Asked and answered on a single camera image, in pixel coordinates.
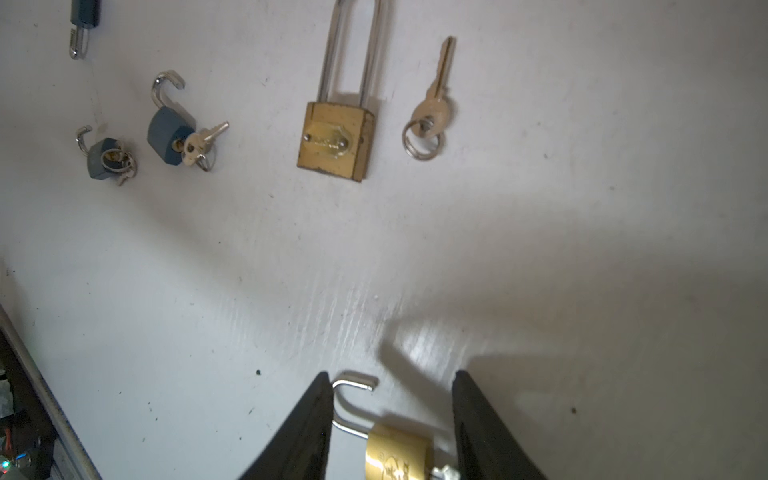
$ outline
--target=padlock body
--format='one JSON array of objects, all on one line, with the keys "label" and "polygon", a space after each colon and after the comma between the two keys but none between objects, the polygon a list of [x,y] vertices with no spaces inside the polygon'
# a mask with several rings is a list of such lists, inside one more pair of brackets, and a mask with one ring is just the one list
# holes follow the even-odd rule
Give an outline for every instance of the padlock body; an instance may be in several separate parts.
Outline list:
[{"label": "padlock body", "polygon": [[[113,148],[118,148],[118,141],[114,138],[105,138],[88,150],[88,175],[91,178],[104,180],[117,175],[104,168],[104,165],[101,163],[101,156],[104,155],[104,152]],[[123,167],[121,162],[105,161],[105,163],[115,170]]]},{"label": "padlock body", "polygon": [[162,107],[152,117],[147,130],[147,142],[169,165],[181,163],[184,141],[194,129],[173,108]]},{"label": "padlock body", "polygon": [[432,465],[432,441],[386,425],[368,434],[366,480],[426,480]]},{"label": "padlock body", "polygon": [[299,167],[362,181],[376,118],[364,108],[310,102],[306,106]]},{"label": "padlock body", "polygon": [[72,10],[69,20],[73,25],[82,28],[98,27],[101,0],[72,0]]}]

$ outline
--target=metal rail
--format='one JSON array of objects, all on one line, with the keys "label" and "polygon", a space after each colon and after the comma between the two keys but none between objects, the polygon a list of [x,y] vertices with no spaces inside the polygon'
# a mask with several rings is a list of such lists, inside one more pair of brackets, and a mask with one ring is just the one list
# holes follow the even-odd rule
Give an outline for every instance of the metal rail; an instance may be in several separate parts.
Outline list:
[{"label": "metal rail", "polygon": [[48,414],[51,424],[53,424],[58,434],[58,440],[61,446],[64,447],[64,451],[72,462],[72,466],[75,472],[82,480],[101,480],[98,470],[94,466],[88,453],[80,443],[80,439],[72,429],[72,425],[69,424],[67,417],[62,412],[61,407],[58,405],[56,398],[48,388],[48,384],[43,379],[43,375],[35,365],[35,361],[29,355],[27,347],[22,342],[21,337],[18,336],[16,328],[11,323],[11,319],[8,318],[8,314],[0,305],[0,332],[2,332],[11,350],[16,355],[16,358],[21,363],[23,370],[26,373],[32,388],[35,391],[40,403],[43,405],[45,412]]}]

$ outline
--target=key ring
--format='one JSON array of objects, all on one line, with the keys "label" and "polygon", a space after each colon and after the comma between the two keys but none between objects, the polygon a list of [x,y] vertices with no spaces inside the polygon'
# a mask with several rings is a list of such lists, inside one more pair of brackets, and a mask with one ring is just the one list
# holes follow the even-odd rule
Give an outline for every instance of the key ring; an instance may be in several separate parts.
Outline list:
[{"label": "key ring", "polygon": [[[109,157],[112,154],[119,154],[120,160],[114,161],[111,160]],[[122,165],[121,168],[113,168],[107,165],[107,161],[111,161],[113,163],[120,163]],[[136,161],[134,160],[134,156],[128,153],[127,151],[123,150],[123,147],[121,145],[118,145],[117,148],[110,148],[109,150],[105,151],[103,154],[101,154],[101,166],[104,167],[104,169],[112,172],[113,174],[121,174],[120,178],[118,179],[118,187],[120,187],[125,181],[129,178],[133,178],[136,176]]]},{"label": "key ring", "polygon": [[411,120],[410,122],[408,122],[406,127],[402,129],[402,146],[406,149],[406,152],[412,158],[416,160],[427,161],[437,157],[437,155],[440,153],[440,150],[442,149],[442,145],[443,145],[443,135],[442,135],[442,132],[437,134],[437,147],[435,147],[435,150],[426,152],[426,153],[416,150],[416,147],[414,147],[413,144],[411,143],[411,139],[408,138],[408,130],[410,130],[416,124],[421,122],[427,123],[429,128],[431,128],[432,125],[434,124],[432,119],[430,119],[429,117],[416,118],[415,120]]}]

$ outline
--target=blue padlock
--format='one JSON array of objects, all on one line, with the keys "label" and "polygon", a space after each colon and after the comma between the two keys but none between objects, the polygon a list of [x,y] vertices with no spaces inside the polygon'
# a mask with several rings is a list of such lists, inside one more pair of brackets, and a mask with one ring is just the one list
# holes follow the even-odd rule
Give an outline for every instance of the blue padlock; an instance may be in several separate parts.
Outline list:
[{"label": "blue padlock", "polygon": [[83,58],[87,48],[87,30],[98,27],[101,0],[72,0],[70,22],[75,26],[69,33],[69,56]]},{"label": "blue padlock", "polygon": [[122,184],[126,179],[136,174],[136,164],[133,156],[123,150],[120,142],[114,138],[105,138],[88,148],[83,141],[83,135],[91,131],[90,125],[79,128],[76,135],[78,147],[88,159],[88,175],[96,180],[120,177]]},{"label": "blue padlock", "polygon": [[194,129],[161,97],[160,87],[170,81],[179,90],[184,88],[184,81],[172,71],[160,73],[152,84],[152,101],[160,109],[152,117],[147,130],[147,142],[169,165],[178,165],[182,160],[184,142],[194,133]]}]

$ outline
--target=padlock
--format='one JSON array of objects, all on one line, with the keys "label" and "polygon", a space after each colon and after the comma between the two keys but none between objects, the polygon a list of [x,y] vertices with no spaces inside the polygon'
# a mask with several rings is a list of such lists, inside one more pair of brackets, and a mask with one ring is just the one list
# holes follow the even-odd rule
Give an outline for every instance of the padlock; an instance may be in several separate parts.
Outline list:
[{"label": "padlock", "polygon": [[128,178],[134,177],[136,162],[133,155],[125,151],[119,140],[108,137],[91,148],[85,146],[83,135],[91,130],[93,130],[91,126],[86,125],[75,132],[75,141],[88,159],[88,175],[96,180],[119,177],[120,185]]},{"label": "padlock", "polygon": [[86,32],[98,27],[101,12],[101,0],[72,0],[69,15],[74,28],[69,32],[69,57],[73,60],[83,58],[88,49]]},{"label": "padlock", "polygon": [[[333,381],[333,391],[343,385],[372,392],[376,381],[352,372],[343,373]],[[342,419],[333,410],[333,426],[366,439],[366,480],[429,480],[458,478],[450,466],[434,468],[432,440],[376,423],[370,430]]]},{"label": "padlock", "polygon": [[184,141],[194,133],[194,128],[178,112],[165,104],[160,89],[166,80],[179,90],[184,89],[184,80],[172,71],[161,72],[154,79],[152,101],[159,110],[149,123],[147,142],[165,163],[178,165],[181,163]]},{"label": "padlock", "polygon": [[179,90],[184,88],[184,80],[173,71],[163,71],[154,79],[152,101],[158,110],[149,123],[147,142],[169,165],[196,164],[208,172],[212,165],[206,163],[206,153],[216,137],[229,128],[230,123],[225,121],[212,130],[204,128],[196,134],[194,128],[163,100],[160,88],[166,80]]},{"label": "padlock", "polygon": [[328,102],[330,79],[336,60],[344,0],[336,0],[328,34],[326,57],[317,101],[306,106],[298,166],[349,178],[358,182],[366,175],[376,118],[366,110],[381,29],[381,0],[375,0],[366,63],[360,82],[358,106]]}]

